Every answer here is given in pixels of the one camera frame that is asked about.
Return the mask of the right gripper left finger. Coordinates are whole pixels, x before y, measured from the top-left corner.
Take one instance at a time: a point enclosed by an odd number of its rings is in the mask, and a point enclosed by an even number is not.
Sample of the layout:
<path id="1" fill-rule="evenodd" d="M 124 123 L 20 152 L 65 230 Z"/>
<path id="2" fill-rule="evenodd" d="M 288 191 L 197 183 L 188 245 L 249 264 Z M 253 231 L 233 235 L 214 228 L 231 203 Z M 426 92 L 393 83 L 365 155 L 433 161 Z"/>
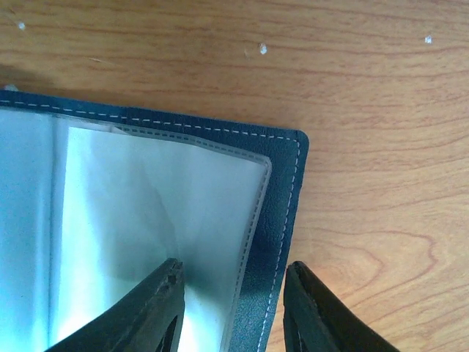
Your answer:
<path id="1" fill-rule="evenodd" d="M 167 259 L 110 309 L 49 351 L 176 351 L 184 295 L 182 262 Z"/>

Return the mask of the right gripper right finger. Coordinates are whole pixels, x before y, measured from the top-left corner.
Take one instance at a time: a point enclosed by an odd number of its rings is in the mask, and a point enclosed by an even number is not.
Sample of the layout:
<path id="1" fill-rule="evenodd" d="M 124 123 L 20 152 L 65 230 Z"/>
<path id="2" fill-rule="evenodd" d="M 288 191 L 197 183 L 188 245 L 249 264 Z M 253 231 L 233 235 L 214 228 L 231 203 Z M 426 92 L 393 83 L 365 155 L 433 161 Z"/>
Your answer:
<path id="1" fill-rule="evenodd" d="M 284 286 L 284 341 L 287 351 L 396 351 L 355 316 L 301 262 L 287 268 Z"/>

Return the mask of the blue leather card holder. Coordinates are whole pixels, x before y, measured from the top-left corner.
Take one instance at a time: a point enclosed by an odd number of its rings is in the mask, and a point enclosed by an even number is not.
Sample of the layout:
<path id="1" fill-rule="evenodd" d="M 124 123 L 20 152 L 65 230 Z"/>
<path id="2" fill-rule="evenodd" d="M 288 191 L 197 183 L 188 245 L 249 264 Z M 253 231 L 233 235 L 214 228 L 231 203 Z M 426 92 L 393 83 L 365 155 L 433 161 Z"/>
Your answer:
<path id="1" fill-rule="evenodd" d="M 45 351 L 164 261 L 174 351 L 264 351 L 309 138 L 1 91 L 1 349 Z"/>

